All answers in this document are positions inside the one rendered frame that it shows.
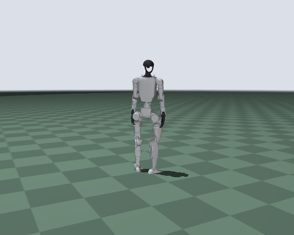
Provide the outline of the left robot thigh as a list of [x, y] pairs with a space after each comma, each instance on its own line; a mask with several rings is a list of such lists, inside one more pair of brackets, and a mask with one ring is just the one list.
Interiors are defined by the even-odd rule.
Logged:
[[142, 118], [140, 117], [140, 112], [137, 111], [133, 114], [133, 119], [134, 119], [134, 139], [136, 138], [137, 140], [137, 146], [142, 144], [142, 139], [140, 137], [140, 132], [141, 132], [141, 125], [142, 125]]

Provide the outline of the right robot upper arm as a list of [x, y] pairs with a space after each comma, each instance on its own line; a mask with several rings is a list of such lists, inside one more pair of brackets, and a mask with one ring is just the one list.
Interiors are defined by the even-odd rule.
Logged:
[[163, 100], [163, 92], [164, 92], [164, 81], [161, 78], [155, 78], [156, 84], [158, 85], [158, 100]]

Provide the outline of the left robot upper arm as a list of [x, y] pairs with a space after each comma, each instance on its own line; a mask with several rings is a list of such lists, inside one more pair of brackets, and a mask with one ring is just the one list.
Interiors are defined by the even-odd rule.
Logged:
[[139, 93], [138, 93], [138, 79], [139, 79], [139, 77], [135, 77], [132, 80], [132, 83], [133, 83], [133, 98], [139, 98]]

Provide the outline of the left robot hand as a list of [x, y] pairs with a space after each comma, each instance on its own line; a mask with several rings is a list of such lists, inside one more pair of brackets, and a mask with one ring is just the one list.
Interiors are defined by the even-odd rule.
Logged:
[[[133, 114], [134, 114], [134, 109], [131, 110], [131, 123], [134, 124], [134, 119], [133, 119]], [[135, 125], [135, 124], [134, 124]]]

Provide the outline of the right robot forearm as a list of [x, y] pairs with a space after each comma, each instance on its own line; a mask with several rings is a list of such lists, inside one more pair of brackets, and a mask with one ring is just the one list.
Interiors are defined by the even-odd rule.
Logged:
[[[165, 112], [165, 96], [163, 95], [163, 100], [161, 100], [160, 102], [159, 102], [159, 104], [160, 104], [160, 111], [161, 111], [161, 115], [162, 115], [162, 112]], [[165, 112], [166, 113], [166, 112]]]

